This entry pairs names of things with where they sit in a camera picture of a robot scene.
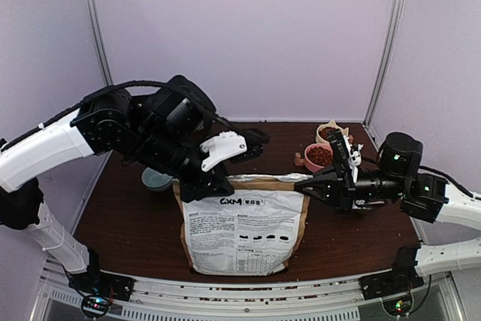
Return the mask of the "brown dog food bag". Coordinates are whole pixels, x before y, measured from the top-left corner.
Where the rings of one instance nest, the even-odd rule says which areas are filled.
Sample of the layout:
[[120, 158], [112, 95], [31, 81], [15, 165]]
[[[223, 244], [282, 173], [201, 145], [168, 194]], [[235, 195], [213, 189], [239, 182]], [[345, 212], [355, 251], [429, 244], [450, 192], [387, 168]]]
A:
[[304, 237], [310, 198], [295, 191], [308, 175], [230, 177], [232, 195], [178, 201], [180, 239], [200, 274], [264, 277], [287, 268]]

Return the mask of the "right arm base board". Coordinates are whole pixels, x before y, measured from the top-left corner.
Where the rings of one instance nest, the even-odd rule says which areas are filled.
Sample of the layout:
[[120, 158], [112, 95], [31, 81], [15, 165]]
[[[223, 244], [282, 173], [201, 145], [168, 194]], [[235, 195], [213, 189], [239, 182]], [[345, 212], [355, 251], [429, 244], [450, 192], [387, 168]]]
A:
[[398, 297], [384, 298], [382, 300], [383, 310], [392, 317], [408, 316], [413, 309], [413, 296], [410, 294]]

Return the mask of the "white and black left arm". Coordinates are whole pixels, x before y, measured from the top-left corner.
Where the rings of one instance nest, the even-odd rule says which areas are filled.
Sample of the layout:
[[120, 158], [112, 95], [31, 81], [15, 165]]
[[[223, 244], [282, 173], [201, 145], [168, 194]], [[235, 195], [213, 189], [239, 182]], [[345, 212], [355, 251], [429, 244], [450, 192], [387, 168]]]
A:
[[192, 81], [133, 80], [85, 96], [45, 123], [1, 143], [1, 222], [28, 232], [65, 273], [100, 294], [108, 286], [97, 252], [79, 243], [49, 209], [40, 175], [111, 151], [125, 165], [140, 163], [180, 181], [181, 198], [230, 195], [224, 157], [191, 139], [219, 119], [212, 101]]

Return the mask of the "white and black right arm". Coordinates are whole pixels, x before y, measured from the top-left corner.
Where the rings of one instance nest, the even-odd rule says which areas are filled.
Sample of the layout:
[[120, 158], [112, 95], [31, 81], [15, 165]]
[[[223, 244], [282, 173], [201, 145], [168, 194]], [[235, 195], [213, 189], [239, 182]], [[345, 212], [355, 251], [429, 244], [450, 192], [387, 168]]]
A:
[[[339, 131], [328, 135], [333, 152], [331, 165], [307, 180], [295, 183], [295, 191], [321, 201], [338, 213], [400, 204], [400, 211], [427, 223], [452, 223], [480, 228], [480, 195], [448, 174], [422, 165], [421, 141], [402, 132], [389, 133], [373, 163], [362, 171], [361, 148], [351, 145]], [[404, 246], [395, 257], [385, 284], [400, 292], [418, 278], [476, 268], [480, 265], [480, 240], [441, 246]]]

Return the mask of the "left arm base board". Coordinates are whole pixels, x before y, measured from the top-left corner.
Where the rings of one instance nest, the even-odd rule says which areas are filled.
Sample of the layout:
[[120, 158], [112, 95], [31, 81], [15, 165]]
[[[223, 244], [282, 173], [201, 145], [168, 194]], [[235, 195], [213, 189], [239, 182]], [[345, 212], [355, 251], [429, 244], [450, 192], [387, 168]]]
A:
[[85, 295], [82, 297], [80, 310], [86, 317], [95, 319], [105, 316], [112, 304], [110, 299], [100, 295]]

